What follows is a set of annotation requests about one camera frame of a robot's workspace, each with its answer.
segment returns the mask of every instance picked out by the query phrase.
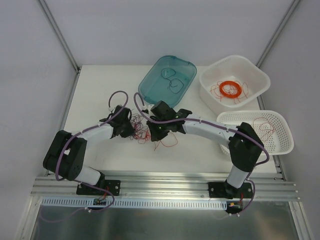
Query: wire in tray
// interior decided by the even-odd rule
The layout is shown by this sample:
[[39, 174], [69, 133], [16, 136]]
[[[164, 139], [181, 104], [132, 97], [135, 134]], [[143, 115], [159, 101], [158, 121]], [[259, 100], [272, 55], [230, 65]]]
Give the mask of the wire in tray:
[[[174, 75], [176, 75], [176, 71], [172, 68], [163, 68], [161, 70], [161, 77], [163, 77], [164, 79], [169, 81], [169, 86], [168, 89], [173, 93], [173, 94], [178, 94], [181, 92], [181, 90], [185, 87], [185, 84], [178, 78], [173, 78], [170, 79], [171, 77], [173, 77]], [[178, 87], [179, 83], [182, 84], [182, 87], [179, 89], [179, 91], [177, 89], [175, 89], [176, 87]]]
[[259, 133], [259, 138], [262, 142], [267, 142], [276, 131], [275, 126], [272, 125], [269, 119], [263, 116], [255, 118], [252, 122], [252, 127]]
[[237, 104], [241, 99], [248, 98], [249, 88], [246, 82], [241, 85], [239, 81], [218, 81], [211, 86], [210, 93], [220, 99], [220, 102], [223, 98], [230, 98]]

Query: orange wire bundle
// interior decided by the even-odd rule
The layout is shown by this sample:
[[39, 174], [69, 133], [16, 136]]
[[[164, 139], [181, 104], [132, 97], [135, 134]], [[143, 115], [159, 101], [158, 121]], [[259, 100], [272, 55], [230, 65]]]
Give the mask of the orange wire bundle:
[[233, 99], [234, 103], [236, 103], [236, 100], [240, 103], [240, 99], [248, 98], [249, 89], [246, 82], [241, 86], [239, 81], [218, 81], [217, 84], [211, 87], [210, 92], [217, 99], [220, 99], [220, 102], [222, 98], [230, 98]]

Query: white mesh basket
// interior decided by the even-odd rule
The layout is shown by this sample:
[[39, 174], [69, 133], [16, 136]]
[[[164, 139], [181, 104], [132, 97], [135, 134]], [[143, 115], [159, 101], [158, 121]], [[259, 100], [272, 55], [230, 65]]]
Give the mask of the white mesh basket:
[[[242, 122], [250, 124], [270, 155], [288, 154], [294, 148], [286, 120], [275, 111], [227, 111], [221, 113], [216, 121], [231, 125], [240, 125]], [[230, 154], [227, 147], [221, 145], [221, 149], [225, 154]]]

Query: white cable tray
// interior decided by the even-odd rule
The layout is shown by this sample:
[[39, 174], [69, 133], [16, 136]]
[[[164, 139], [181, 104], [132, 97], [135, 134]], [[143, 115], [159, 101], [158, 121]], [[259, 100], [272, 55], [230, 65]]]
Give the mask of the white cable tray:
[[[91, 197], [43, 197], [43, 206], [56, 207], [88, 207], [101, 208], [104, 206], [94, 205]], [[106, 205], [111, 203], [111, 198], [106, 200]], [[116, 198], [111, 208], [131, 209], [198, 209], [198, 210], [226, 210], [227, 202], [220, 200], [171, 200], [171, 199], [131, 199]]]

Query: white table surface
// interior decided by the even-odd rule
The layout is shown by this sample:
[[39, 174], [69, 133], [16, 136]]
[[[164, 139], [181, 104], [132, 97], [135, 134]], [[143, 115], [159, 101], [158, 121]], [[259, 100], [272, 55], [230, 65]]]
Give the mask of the white table surface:
[[[110, 95], [123, 90], [129, 94], [128, 107], [137, 113], [133, 95], [152, 66], [84, 65], [82, 66], [64, 129], [76, 132], [96, 125], [108, 116]], [[174, 108], [216, 120], [215, 115], [199, 97], [199, 75], [205, 67], [198, 66], [195, 79], [181, 102]], [[123, 104], [123, 94], [116, 94], [111, 106]], [[257, 100], [248, 103], [243, 110], [258, 110]], [[160, 145], [155, 150], [153, 142], [139, 144], [137, 140], [117, 136], [101, 142], [86, 151], [84, 162], [98, 170], [146, 171], [175, 173], [229, 173], [232, 167], [230, 155], [221, 151], [218, 143], [195, 135], [175, 133], [178, 144], [173, 147]], [[172, 136], [163, 140], [174, 141]], [[276, 173], [274, 161], [258, 166], [255, 173]]]

